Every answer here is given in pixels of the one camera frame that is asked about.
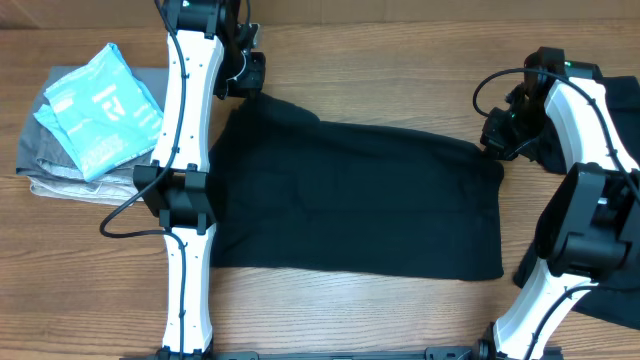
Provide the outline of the black t-shirt with label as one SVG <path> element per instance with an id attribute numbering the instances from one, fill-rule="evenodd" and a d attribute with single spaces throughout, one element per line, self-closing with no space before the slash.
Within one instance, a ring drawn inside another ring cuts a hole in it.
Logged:
<path id="1" fill-rule="evenodd" d="M 427 132 L 325 122 L 260 95 L 211 150 L 212 262 L 484 281 L 503 275 L 500 163 Z"/>

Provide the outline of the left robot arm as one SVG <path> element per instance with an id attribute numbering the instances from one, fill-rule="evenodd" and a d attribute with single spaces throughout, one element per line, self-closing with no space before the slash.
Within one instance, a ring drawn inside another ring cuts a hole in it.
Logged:
<path id="1" fill-rule="evenodd" d="M 133 182 L 159 221 L 168 256 L 168 312 L 157 359 L 209 359 L 210 257 L 217 219 L 209 127 L 215 98 L 251 98 L 263 87 L 260 27 L 240 0 L 166 1 L 168 82 L 164 119 Z"/>

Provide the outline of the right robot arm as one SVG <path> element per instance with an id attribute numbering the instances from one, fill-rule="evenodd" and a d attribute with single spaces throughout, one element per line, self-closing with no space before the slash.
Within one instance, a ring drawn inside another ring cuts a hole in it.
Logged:
<path id="1" fill-rule="evenodd" d="M 590 293 L 606 319 L 639 298 L 639 82 L 542 47 L 520 68 L 506 108 L 485 113 L 495 160 L 526 157 L 563 180 L 515 275 L 520 292 L 473 359 L 558 359 L 548 340 Z"/>

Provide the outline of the light blue folded shirt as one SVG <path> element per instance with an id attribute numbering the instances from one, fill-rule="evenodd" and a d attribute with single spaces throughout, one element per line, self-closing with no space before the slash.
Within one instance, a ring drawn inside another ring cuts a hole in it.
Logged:
<path id="1" fill-rule="evenodd" d="M 54 135 L 87 182 L 157 144 L 163 112 L 114 43 L 50 85 L 44 96 L 47 102 L 35 119 Z"/>

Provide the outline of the beige folded garment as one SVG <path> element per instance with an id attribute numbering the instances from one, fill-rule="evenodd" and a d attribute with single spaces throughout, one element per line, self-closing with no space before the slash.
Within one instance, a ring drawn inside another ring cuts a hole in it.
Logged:
<path id="1" fill-rule="evenodd" d="M 29 180 L 30 191 L 34 195 L 103 205 L 119 206 L 137 193 L 133 185 L 127 184 L 85 183 L 36 176 L 30 177 Z"/>

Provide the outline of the grey folded garment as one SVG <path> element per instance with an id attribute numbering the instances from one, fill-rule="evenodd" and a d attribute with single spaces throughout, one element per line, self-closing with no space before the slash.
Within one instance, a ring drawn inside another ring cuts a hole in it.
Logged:
<path id="1" fill-rule="evenodd" d="M 44 91 L 53 83 L 78 69 L 78 66 L 54 66 L 36 95 L 19 137 L 16 155 L 16 174 L 64 183 L 86 184 L 81 172 L 53 134 L 34 117 L 42 105 L 48 103 Z M 134 67 L 132 73 L 164 108 L 168 70 L 166 68 Z"/>

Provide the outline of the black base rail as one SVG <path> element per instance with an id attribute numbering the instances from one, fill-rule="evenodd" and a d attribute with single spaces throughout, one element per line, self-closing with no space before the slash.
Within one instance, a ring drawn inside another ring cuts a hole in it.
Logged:
<path id="1" fill-rule="evenodd" d="M 468 346 L 445 346 L 429 347 L 422 351 L 296 354 L 259 354 L 254 351 L 248 351 L 185 355 L 184 358 L 212 360 L 468 360 L 472 358 L 472 348 Z"/>

